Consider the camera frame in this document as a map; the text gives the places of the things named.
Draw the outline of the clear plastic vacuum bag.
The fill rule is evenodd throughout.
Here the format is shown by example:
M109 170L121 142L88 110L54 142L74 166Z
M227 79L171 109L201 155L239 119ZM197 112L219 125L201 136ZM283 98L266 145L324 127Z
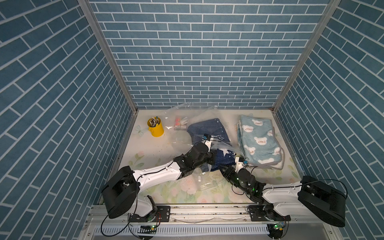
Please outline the clear plastic vacuum bag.
M183 103L163 113L172 147L190 161L188 179L198 190L214 188L224 181L220 167L234 167L243 151L230 132L229 117L217 106Z

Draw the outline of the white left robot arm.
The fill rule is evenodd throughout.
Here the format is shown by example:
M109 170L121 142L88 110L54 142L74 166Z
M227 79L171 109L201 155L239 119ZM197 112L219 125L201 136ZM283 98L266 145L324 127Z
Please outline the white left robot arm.
M147 220L153 218L157 211L153 198L139 193L165 182L186 178L204 164L212 165L215 154L211 145L211 141L200 141L186 154L158 167L132 170L126 166L119 169L101 188L108 217L115 219L132 213Z

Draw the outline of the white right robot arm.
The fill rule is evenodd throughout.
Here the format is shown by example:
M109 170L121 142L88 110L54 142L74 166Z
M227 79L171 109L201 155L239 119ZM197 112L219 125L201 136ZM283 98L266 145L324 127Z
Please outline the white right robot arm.
M317 217L321 221L343 228L346 225L347 193L343 193L317 180L304 176L301 181L286 185L268 185L256 180L246 169L232 166L219 167L223 177L259 207L262 220L282 221L290 216Z

